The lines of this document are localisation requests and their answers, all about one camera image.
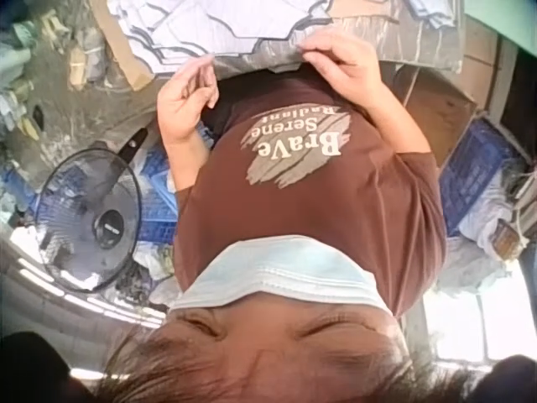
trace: brown t-shirt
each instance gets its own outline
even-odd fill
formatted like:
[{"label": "brown t-shirt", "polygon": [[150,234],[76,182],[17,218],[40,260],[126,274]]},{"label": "brown t-shirt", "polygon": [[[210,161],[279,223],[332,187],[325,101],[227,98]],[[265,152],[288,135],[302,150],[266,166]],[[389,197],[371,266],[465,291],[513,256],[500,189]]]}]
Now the brown t-shirt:
[{"label": "brown t-shirt", "polygon": [[432,154],[395,154],[340,98],[284,80],[238,103],[196,184],[178,193],[184,290],[227,246],[304,235],[374,273],[396,317],[430,286],[446,232]]}]

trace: face mask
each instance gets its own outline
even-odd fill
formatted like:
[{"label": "face mask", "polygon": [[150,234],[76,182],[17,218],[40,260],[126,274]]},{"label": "face mask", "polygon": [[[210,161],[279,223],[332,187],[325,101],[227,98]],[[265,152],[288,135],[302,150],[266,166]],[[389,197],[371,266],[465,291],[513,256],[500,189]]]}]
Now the face mask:
[{"label": "face mask", "polygon": [[327,304],[360,304],[392,314],[372,273],[312,238],[237,242],[220,253],[171,309],[224,306],[256,292]]}]

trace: electric fan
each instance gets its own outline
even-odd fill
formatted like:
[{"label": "electric fan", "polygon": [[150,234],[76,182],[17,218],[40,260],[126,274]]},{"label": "electric fan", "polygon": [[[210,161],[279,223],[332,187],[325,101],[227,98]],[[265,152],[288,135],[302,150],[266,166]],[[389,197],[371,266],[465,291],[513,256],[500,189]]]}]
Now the electric fan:
[{"label": "electric fan", "polygon": [[139,130],[117,154],[100,148],[73,154],[45,182],[35,212],[39,251],[67,290],[96,293],[132,267],[141,197],[128,163],[146,137]]}]

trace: fan motor hub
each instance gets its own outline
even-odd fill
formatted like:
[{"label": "fan motor hub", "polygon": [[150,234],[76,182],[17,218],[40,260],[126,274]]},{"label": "fan motor hub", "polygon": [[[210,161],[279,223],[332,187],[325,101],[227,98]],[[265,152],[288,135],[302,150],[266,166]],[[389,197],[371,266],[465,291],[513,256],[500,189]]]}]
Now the fan motor hub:
[{"label": "fan motor hub", "polygon": [[117,210],[104,212],[94,224],[95,240],[103,249],[112,249],[123,236],[125,222]]}]

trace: eye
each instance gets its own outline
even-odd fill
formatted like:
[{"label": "eye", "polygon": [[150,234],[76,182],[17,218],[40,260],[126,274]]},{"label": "eye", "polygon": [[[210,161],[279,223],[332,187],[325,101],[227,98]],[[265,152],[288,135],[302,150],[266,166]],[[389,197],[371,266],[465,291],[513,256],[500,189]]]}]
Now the eye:
[{"label": "eye", "polygon": [[326,330],[329,327],[334,327],[339,324],[348,323],[348,322],[349,322],[349,319],[347,315],[344,315],[344,314],[330,315],[329,317],[321,317],[315,320],[314,322],[309,323],[305,329],[302,329],[300,331],[300,337],[305,338],[307,336],[311,336],[312,334],[322,332],[323,330]]},{"label": "eye", "polygon": [[221,338],[223,329],[218,326],[213,315],[202,311],[178,311],[174,319],[203,332],[211,338]]},{"label": "eye", "polygon": [[185,322],[189,323],[199,331],[205,333],[212,338],[218,338],[220,334],[216,332],[210,325],[197,318],[185,318]]}]

